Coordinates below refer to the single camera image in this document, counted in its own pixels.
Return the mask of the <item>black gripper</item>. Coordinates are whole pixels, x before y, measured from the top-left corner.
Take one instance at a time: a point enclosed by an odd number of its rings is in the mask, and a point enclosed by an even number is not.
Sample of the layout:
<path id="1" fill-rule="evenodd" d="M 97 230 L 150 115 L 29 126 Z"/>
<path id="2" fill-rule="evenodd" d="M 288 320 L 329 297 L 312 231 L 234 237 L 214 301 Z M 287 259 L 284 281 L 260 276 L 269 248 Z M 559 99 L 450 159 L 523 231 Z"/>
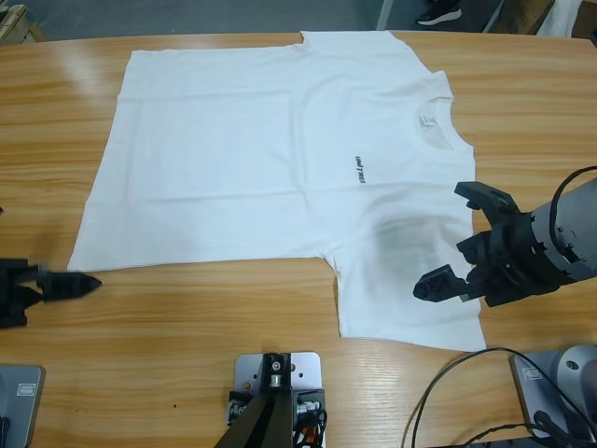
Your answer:
<path id="1" fill-rule="evenodd" d="M 27 259 L 1 259 L 1 329 L 27 325 L 25 311 L 40 302 L 80 299 L 102 282 L 87 273 L 40 270 L 35 280 L 39 287 L 31 289 L 18 282 L 22 273 L 30 271 Z M 41 287 L 82 287 L 49 289 Z"/>
<path id="2" fill-rule="evenodd" d="M 425 273 L 415 284 L 413 296 L 422 301 L 442 302 L 466 295 L 498 305 L 553 292 L 564 285 L 564 274 L 545 254 L 532 230 L 529 213 L 498 219 L 456 245 L 473 266 L 466 277 L 455 275 L 449 264 Z"/>

